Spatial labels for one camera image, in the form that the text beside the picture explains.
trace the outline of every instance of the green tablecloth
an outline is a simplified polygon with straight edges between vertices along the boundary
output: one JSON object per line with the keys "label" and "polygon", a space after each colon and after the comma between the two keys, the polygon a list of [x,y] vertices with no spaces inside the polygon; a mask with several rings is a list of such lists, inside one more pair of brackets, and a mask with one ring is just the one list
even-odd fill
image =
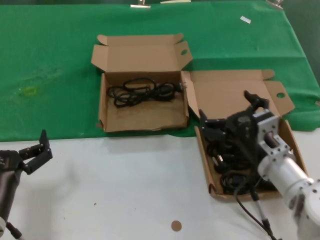
{"label": "green tablecloth", "polygon": [[[41,129],[51,139],[106,136],[96,127],[100,73],[90,63],[97,35],[176,33],[194,58],[188,70],[273,69],[295,104],[291,127],[320,126],[320,89],[305,54],[284,12],[263,1],[0,6],[0,141],[35,140]],[[193,136],[196,122],[162,133]]]}

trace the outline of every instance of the cardboard box lid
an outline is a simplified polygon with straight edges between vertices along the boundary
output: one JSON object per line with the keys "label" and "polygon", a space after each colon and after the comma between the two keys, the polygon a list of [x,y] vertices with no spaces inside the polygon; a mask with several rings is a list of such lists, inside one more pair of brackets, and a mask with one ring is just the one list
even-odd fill
{"label": "cardboard box lid", "polygon": [[270,110],[278,116],[295,106],[279,81],[269,81],[273,70],[183,71],[188,104],[199,117],[199,109],[209,119],[223,119],[245,110],[249,102],[244,91],[269,100]]}
{"label": "cardboard box lid", "polygon": [[176,35],[105,36],[97,38],[91,63],[104,72],[173,72],[191,60],[188,43]]}

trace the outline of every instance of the open cardboard box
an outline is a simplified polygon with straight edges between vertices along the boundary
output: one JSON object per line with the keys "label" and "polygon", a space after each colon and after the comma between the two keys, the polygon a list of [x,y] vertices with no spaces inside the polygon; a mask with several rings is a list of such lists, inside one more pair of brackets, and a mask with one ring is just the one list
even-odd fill
{"label": "open cardboard box", "polygon": [[186,91],[168,101],[144,101],[132,107],[117,108],[107,89],[125,81],[147,77],[157,84],[182,83],[181,69],[191,60],[183,34],[105,36],[97,38],[91,62],[104,71],[101,76],[99,121],[105,132],[158,131],[185,128],[189,112]]}
{"label": "open cardboard box", "polygon": [[[102,45],[94,46],[91,62],[104,71],[101,76],[99,121],[105,132],[185,128],[189,117],[188,106],[196,115],[202,109],[209,119],[226,118],[248,107],[245,90],[268,99],[270,110],[280,117],[295,108],[282,83],[269,81],[275,75],[272,70],[181,71],[192,60],[188,43],[181,33],[99,35],[98,40]],[[187,87],[171,102],[152,100],[133,107],[116,108],[113,99],[107,96],[108,87],[142,76],[157,83],[182,82]],[[214,198],[234,199],[224,194],[220,185],[221,175],[216,173],[212,159],[206,154],[202,133],[198,128],[195,131],[209,193]],[[306,172],[291,128],[283,119],[279,123],[279,135],[293,149],[297,164]],[[258,194],[262,198],[278,195],[275,191]],[[241,198],[250,199],[248,195]]]}
{"label": "open cardboard box", "polygon": [[[281,82],[270,81],[275,73],[273,70],[214,70],[182,72],[186,82],[187,98],[190,108],[199,115],[203,110],[208,119],[223,119],[245,110],[249,102],[244,97],[244,91],[257,94],[269,100],[273,114],[282,117],[292,111],[295,106],[289,98]],[[207,155],[207,143],[201,130],[196,127],[196,136],[201,153],[208,191],[213,198],[233,200],[232,195],[224,194],[220,184],[220,174],[214,169],[214,163]],[[303,159],[287,121],[280,119],[279,136],[293,149],[297,164],[306,172]],[[276,191],[258,192],[261,198],[276,197]],[[249,200],[249,195],[240,196]]]}

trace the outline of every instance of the white table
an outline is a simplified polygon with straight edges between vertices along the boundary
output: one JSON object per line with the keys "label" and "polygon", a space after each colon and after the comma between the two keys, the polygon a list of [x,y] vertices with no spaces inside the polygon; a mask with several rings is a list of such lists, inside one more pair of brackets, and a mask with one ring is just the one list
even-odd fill
{"label": "white table", "polygon": [[[295,132],[309,175],[320,177],[320,129]],[[9,221],[27,240],[262,240],[236,203],[208,194],[195,137],[52,140],[53,159],[23,174]],[[5,142],[20,150],[36,142]],[[255,215],[251,203],[245,206]],[[262,206],[276,237],[296,240],[281,199]],[[178,220],[182,230],[174,232]],[[6,231],[4,240],[13,240]]]}

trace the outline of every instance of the brown dot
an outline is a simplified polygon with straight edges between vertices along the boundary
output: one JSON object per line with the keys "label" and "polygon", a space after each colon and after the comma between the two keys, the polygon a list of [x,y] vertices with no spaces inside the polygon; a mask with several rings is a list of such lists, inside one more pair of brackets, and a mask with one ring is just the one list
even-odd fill
{"label": "brown dot", "polygon": [[181,222],[175,220],[171,223],[171,228],[175,232],[179,232],[182,229]]}

